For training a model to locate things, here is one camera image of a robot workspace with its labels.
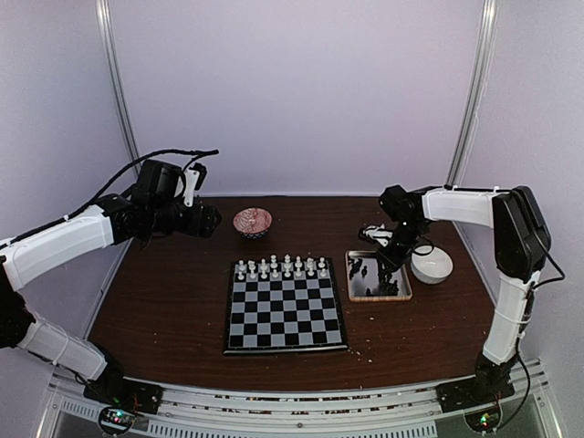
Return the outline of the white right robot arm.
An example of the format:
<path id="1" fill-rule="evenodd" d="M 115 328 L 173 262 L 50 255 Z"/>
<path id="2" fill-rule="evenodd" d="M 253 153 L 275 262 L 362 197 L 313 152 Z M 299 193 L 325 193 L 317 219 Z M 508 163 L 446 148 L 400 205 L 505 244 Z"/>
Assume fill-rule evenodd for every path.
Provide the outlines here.
<path id="1" fill-rule="evenodd" d="M 449 185 L 407 192 L 394 185 L 384 190 L 379 205 L 395 228 L 370 225 L 360 230 L 360 237 L 377 244 L 377 253 L 391 272 L 412 259 L 414 247 L 432 222 L 492 229 L 500 290 L 489 334 L 467 386 L 474 402 L 488 402 L 506 386 L 518 360 L 518 345 L 529 324 L 537 282 L 551 247 L 533 192 L 527 186 L 471 190 Z"/>

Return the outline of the black and white chessboard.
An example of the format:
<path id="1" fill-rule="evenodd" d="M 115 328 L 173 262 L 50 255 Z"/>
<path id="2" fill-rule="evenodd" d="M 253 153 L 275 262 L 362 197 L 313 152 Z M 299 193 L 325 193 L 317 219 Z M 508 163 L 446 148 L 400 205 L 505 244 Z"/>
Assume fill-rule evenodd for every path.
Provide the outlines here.
<path id="1" fill-rule="evenodd" d="M 349 347 L 332 259 L 239 260 L 230 266 L 224 354 Z"/>

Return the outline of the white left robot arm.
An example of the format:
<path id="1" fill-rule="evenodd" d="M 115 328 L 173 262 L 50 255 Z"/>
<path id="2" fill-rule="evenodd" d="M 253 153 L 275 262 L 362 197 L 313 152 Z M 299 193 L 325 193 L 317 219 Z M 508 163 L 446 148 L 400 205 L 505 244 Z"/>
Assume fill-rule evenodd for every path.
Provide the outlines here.
<path id="1" fill-rule="evenodd" d="M 148 158 L 138 180 L 121 194 L 102 188 L 76 212 L 1 243 L 1 346 L 21 349 L 95 381 L 112 405 L 131 396 L 121 366 L 103 349 L 67 332 L 30 307 L 22 292 L 63 266 L 130 240 L 156 235 L 206 238 L 221 222 L 218 210 L 196 201 L 207 175 L 202 154 L 184 166 Z"/>

